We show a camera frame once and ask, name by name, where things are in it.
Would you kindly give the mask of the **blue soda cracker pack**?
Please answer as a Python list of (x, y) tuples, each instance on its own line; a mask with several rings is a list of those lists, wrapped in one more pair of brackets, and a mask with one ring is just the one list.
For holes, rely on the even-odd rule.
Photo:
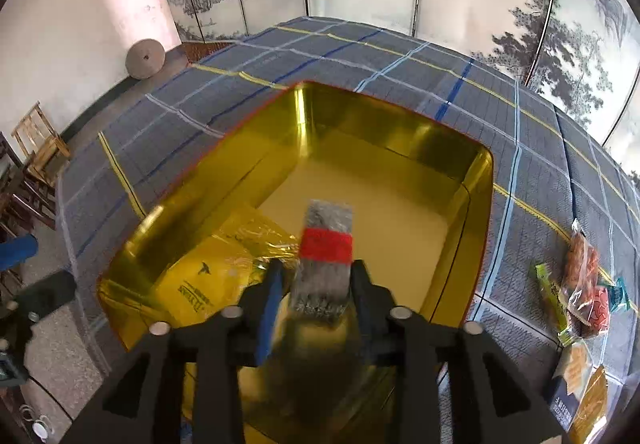
[(572, 424), (592, 372), (587, 344), (576, 340), (562, 352), (558, 366), (547, 386), (546, 400), (560, 426), (567, 431)]

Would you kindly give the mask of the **yellow snack bag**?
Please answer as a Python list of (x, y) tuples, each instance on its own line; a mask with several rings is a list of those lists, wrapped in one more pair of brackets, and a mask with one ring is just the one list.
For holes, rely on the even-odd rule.
[(608, 380), (605, 369), (600, 365), (591, 375), (585, 395), (570, 426), (570, 442), (592, 443), (606, 425), (606, 405), (608, 404)]
[(238, 302), (248, 286), (261, 282), (272, 259), (294, 274), (298, 240), (250, 207), (238, 208), (221, 227), (163, 271), (152, 299), (174, 327), (203, 323)]

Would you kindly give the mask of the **grey stick pack red band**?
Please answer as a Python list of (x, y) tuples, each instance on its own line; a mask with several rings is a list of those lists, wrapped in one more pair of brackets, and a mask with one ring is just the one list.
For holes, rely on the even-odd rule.
[(309, 202), (288, 306), (300, 317), (333, 325), (345, 312), (352, 268), (352, 209)]

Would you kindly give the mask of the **clear bag orange snacks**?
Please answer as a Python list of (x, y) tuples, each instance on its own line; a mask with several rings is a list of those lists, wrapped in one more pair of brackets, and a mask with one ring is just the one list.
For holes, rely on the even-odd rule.
[(589, 326), (599, 276), (599, 252), (593, 248), (578, 219), (572, 222), (570, 246), (561, 282), (562, 301), (568, 312)]

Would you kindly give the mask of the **green long candy wrapper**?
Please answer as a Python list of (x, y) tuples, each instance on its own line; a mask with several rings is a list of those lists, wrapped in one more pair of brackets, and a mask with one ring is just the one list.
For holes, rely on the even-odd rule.
[(553, 278), (546, 263), (537, 264), (535, 274), (540, 298), (556, 338), (563, 348), (567, 348), (578, 339), (578, 332), (570, 312), (561, 301), (560, 286)]

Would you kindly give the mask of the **light wooden chair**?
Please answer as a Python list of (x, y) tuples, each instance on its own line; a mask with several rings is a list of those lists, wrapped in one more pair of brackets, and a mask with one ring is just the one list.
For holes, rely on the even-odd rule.
[(58, 172), (72, 157), (72, 152), (43, 112), (39, 101), (17, 122), (11, 136), (29, 159), (29, 173), (54, 186)]

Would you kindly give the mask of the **pink patterned small packet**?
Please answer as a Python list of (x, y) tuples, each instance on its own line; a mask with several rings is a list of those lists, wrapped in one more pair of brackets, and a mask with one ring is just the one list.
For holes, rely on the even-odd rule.
[(610, 328), (610, 308), (608, 307), (608, 288), (597, 286), (594, 288), (594, 298), (588, 323), (582, 326), (582, 338), (589, 339), (602, 336)]

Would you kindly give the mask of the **teal small wrapper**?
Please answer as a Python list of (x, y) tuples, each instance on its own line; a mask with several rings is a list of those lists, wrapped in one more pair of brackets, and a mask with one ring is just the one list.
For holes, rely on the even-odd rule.
[(608, 290), (608, 309), (611, 313), (627, 312), (630, 310), (630, 300), (623, 277), (618, 277)]

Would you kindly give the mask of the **red gold toffee tin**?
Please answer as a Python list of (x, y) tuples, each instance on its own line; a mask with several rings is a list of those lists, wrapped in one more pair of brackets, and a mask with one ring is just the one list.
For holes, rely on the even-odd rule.
[(98, 298), (132, 348), (156, 321), (201, 323), (282, 263), (270, 352), (239, 372), (250, 443), (380, 442), (393, 372), (361, 353), (347, 294), (375, 285), (455, 327), (482, 267), (494, 160), (400, 104), (305, 81), (259, 107), (116, 253)]

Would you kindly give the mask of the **round stone disc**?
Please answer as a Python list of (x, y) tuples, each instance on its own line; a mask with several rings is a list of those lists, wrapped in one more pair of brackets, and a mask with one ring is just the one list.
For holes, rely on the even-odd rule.
[(154, 38), (145, 38), (129, 48), (125, 66), (131, 78), (142, 81), (160, 72), (165, 59), (163, 45)]

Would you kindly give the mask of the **plaid blue grey tablecloth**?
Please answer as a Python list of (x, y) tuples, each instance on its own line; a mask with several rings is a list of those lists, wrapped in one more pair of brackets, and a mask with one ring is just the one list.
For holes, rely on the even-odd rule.
[(569, 117), (470, 57), (297, 18), (140, 99), (58, 178), (104, 382), (69, 443), (634, 443), (639, 198)]

